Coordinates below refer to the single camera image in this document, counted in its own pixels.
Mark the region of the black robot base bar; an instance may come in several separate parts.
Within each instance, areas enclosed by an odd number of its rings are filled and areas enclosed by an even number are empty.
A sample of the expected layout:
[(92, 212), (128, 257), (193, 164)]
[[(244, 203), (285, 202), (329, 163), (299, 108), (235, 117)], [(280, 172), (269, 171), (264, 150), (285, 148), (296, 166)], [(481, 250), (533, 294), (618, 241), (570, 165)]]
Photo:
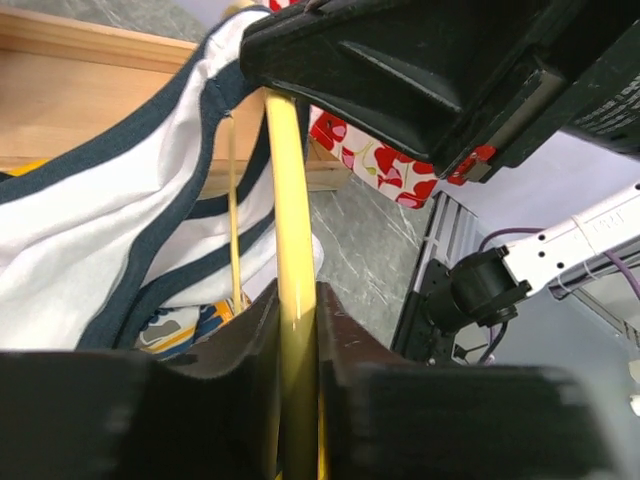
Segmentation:
[(425, 364), (473, 365), (490, 345), (490, 335), (469, 322), (452, 297), (449, 270), (437, 259), (414, 275), (390, 349)]

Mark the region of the white graphic tank top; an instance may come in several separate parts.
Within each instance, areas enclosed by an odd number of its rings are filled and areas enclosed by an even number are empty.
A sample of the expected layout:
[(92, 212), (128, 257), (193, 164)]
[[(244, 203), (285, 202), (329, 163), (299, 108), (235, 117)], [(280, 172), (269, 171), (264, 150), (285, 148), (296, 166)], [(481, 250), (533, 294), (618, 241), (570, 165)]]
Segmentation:
[(256, 6), (219, 23), (114, 127), (1, 184), (3, 350), (162, 358), (229, 317), (225, 196), (202, 199), (220, 123), (255, 90), (238, 61)]

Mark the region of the yellow hanger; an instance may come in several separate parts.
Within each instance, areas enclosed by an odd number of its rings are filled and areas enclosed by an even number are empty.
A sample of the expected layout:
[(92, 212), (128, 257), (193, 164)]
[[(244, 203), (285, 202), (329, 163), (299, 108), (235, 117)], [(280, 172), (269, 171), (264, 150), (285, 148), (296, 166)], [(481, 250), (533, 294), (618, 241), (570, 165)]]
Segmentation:
[(316, 287), (304, 154), (294, 101), (265, 93), (274, 185), (276, 306), (236, 370), (230, 440), (245, 479), (318, 475)]

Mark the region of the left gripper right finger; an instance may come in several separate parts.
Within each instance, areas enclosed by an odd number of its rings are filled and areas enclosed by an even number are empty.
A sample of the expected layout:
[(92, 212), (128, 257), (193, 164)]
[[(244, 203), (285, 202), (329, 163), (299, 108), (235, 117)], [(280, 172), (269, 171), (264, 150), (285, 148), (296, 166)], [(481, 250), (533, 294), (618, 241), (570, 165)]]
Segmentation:
[(549, 367), (443, 366), (389, 351), (316, 287), (332, 479), (609, 479), (585, 389)]

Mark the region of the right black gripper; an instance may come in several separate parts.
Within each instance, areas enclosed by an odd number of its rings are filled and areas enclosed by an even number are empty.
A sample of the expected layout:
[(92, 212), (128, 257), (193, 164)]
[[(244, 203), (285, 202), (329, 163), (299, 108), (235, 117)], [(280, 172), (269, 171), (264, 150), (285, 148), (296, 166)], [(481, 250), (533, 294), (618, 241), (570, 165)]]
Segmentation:
[(635, 1), (307, 1), (252, 24), (252, 81), (451, 174), (514, 168), (557, 132), (639, 155)]

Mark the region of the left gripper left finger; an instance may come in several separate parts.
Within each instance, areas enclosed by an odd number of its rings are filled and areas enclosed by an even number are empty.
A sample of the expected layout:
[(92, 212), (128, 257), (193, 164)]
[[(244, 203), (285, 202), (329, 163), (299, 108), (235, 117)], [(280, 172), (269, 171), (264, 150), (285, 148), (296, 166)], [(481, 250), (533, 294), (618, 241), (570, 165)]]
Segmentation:
[(133, 351), (5, 353), (5, 479), (270, 479), (277, 287), (166, 361)]

